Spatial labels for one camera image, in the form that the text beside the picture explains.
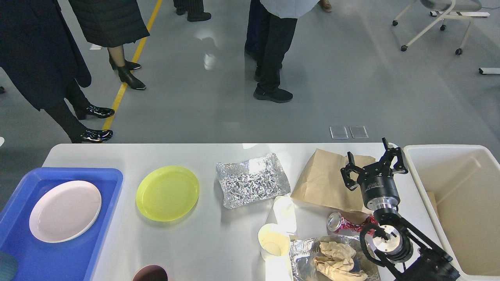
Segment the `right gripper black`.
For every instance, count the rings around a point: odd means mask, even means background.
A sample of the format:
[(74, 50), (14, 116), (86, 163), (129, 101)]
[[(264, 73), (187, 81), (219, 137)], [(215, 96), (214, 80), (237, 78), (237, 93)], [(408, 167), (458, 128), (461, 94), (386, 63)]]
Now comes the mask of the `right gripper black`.
[[(407, 174), (400, 147), (389, 147), (386, 138), (382, 138), (385, 152), (379, 160), (379, 164), (370, 164), (366, 167), (355, 165), (354, 155), (349, 151), (348, 163), (340, 169), (345, 186), (354, 191), (361, 188), (364, 206), (372, 211), (382, 208), (396, 208), (400, 203), (398, 190), (394, 182), (394, 174)], [(357, 181), (350, 176), (356, 173)]]

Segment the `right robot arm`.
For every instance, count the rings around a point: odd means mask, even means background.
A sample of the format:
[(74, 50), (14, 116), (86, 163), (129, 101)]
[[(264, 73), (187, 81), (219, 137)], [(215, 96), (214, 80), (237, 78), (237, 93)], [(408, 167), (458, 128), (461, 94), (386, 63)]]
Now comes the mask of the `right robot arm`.
[(452, 257), (398, 213), (400, 197), (395, 174), (408, 170), (399, 147), (383, 138), (385, 152), (378, 162), (358, 167), (352, 153), (340, 172), (349, 190), (361, 189), (364, 206), (375, 223), (361, 229), (359, 240), (366, 258), (386, 267), (397, 281), (456, 281), (459, 271)]

